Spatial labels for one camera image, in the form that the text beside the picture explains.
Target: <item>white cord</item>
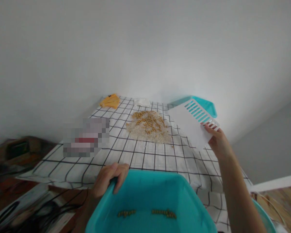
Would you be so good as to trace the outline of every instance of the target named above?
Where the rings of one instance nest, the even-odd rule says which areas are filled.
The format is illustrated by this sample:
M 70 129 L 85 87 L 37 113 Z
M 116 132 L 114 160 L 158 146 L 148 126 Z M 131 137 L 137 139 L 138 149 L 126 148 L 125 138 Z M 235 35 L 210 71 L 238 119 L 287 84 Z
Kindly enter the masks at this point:
M 265 199 L 269 204 L 272 205 L 272 207 L 274 208 L 274 210 L 276 211 L 276 213 L 279 215 L 281 221 L 283 222 L 284 227 L 287 227 L 285 220 L 283 219 L 283 217 L 281 216 L 281 214 L 279 213 L 279 211 L 276 209 L 276 207 L 271 203 L 271 201 L 268 200 L 266 197 L 264 197 L 264 196 L 263 196 L 262 194 L 260 194 L 260 193 L 256 193 L 256 194 L 258 194 L 259 196 L 263 197 L 263 198 L 264 198 L 264 199 Z

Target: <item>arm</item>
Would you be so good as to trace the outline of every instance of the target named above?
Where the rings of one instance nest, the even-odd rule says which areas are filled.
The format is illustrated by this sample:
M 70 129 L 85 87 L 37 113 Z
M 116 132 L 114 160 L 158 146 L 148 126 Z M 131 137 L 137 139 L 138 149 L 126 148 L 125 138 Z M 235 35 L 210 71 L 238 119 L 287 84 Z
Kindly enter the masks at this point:
M 225 134 L 221 129 L 215 131 L 208 125 L 205 125 L 205 129 L 213 135 L 209 145 L 219 161 L 232 232 L 266 233 L 243 180 L 241 167 Z
M 87 222 L 99 204 L 100 199 L 107 191 L 110 180 L 114 177 L 118 177 L 113 190 L 113 194 L 117 194 L 127 177 L 128 170 L 128 164 L 118 165 L 117 163 L 114 163 L 111 166 L 105 166 L 100 170 L 93 188 L 89 191 L 88 198 L 82 207 L 81 215 L 78 218 L 77 224 L 72 233 L 85 232 Z

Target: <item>right hand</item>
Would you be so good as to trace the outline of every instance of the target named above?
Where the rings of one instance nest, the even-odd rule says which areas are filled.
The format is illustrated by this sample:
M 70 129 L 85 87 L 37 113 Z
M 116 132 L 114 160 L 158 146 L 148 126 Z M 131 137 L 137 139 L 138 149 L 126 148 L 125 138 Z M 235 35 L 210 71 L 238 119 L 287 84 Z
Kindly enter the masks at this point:
M 205 124 L 205 130 L 212 134 L 212 138 L 209 140 L 208 144 L 218 160 L 234 157 L 235 155 L 233 149 L 222 129 L 219 128 L 217 131 L 215 131 L 211 128 L 211 126 L 212 124 Z

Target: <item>plastic basin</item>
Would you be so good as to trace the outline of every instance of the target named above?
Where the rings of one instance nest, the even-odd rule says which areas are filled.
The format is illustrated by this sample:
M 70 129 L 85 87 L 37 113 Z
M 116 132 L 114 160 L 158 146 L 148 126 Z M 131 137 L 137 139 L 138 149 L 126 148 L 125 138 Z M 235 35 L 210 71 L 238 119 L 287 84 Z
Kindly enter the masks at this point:
M 205 232 L 215 224 L 187 180 L 171 172 L 129 170 L 118 194 L 113 181 L 87 223 L 86 233 Z M 174 212 L 177 219 L 152 214 L 152 209 Z M 120 211 L 135 214 L 118 217 Z

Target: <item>white cloth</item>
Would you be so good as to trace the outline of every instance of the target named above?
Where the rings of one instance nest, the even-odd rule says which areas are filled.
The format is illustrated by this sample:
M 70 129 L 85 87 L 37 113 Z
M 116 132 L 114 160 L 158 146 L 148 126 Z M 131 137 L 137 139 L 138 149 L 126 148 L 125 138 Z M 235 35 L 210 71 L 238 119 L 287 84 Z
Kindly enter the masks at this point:
M 151 102 L 150 107 L 134 106 L 132 98 L 120 96 L 117 109 L 98 107 L 89 118 L 109 118 L 109 143 L 92 158 L 63 157 L 63 144 L 59 143 L 31 171 L 20 175 L 23 180 L 49 183 L 63 188 L 91 187 L 100 169 L 114 162 L 127 163 L 131 169 L 176 172 L 182 175 L 216 223 L 218 231 L 231 232 L 222 178 L 218 159 L 207 144 L 198 151 L 187 136 L 170 119 L 168 110 L 171 104 Z M 163 120 L 172 144 L 158 144 L 136 141 L 126 131 L 126 123 L 131 121 L 134 112 L 156 111 Z M 252 183 L 243 173 L 247 186 Z
M 134 106 L 151 107 L 148 99 L 134 99 Z

